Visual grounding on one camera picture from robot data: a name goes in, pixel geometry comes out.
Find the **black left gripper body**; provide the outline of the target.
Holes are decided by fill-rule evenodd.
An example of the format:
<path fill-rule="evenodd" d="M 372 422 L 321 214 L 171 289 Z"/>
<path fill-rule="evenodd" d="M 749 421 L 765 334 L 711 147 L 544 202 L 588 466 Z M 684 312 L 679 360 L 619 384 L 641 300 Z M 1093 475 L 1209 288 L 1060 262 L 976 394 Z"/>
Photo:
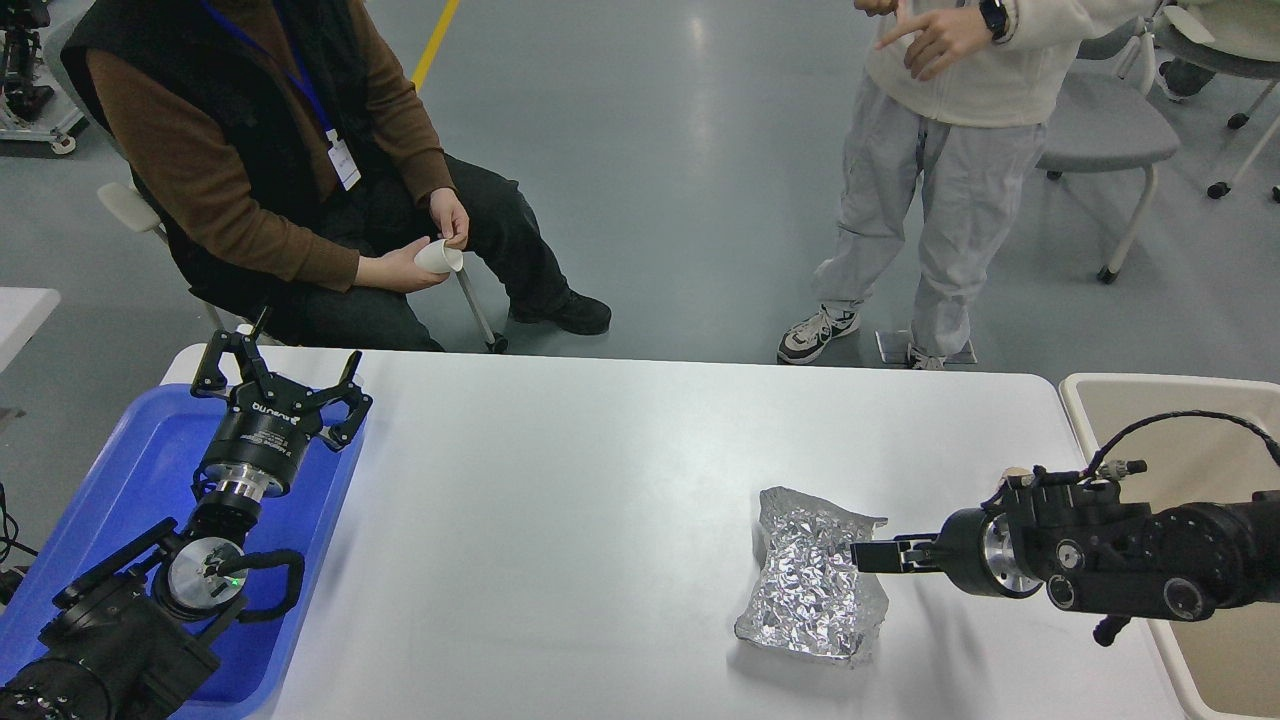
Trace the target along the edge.
<path fill-rule="evenodd" d="M 237 391 L 195 473 L 195 495 L 215 489 L 247 496 L 291 492 L 308 442 L 323 427 L 321 406 L 257 387 Z"/>

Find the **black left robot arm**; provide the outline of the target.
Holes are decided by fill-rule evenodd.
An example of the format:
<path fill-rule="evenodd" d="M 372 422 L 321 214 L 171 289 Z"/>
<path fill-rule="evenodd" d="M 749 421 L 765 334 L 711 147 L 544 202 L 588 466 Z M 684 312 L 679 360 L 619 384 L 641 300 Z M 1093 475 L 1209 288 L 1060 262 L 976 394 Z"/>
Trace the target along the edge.
<path fill-rule="evenodd" d="M 218 332 L 123 416 L 3 615 L 5 719 L 237 719 L 282 678 L 372 398 Z"/>

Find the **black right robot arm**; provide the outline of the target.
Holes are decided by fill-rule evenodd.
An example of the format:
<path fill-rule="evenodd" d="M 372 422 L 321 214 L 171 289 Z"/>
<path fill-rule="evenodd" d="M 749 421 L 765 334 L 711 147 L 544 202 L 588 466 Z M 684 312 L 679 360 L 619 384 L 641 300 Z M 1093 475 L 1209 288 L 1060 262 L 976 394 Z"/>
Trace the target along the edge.
<path fill-rule="evenodd" d="M 842 543 L 837 553 L 863 573 L 942 573 L 975 596 L 1043 591 L 1056 609 L 1098 615 L 1093 637 L 1105 647 L 1134 618 L 1198 623 L 1277 601 L 1276 492 L 1162 511 L 1126 503 L 1123 480 L 1147 465 L 1110 461 L 1117 443 L 1079 471 L 1007 470 L 992 497 L 936 533 Z"/>

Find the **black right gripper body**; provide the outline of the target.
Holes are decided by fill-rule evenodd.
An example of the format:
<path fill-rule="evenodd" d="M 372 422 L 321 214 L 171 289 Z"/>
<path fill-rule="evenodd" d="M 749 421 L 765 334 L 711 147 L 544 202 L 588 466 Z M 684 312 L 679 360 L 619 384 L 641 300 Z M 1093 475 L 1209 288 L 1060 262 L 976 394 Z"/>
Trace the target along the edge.
<path fill-rule="evenodd" d="M 1018 566 L 1009 516 L 980 509 L 947 518 L 934 539 L 934 565 L 969 594 L 1024 600 L 1043 585 Z"/>

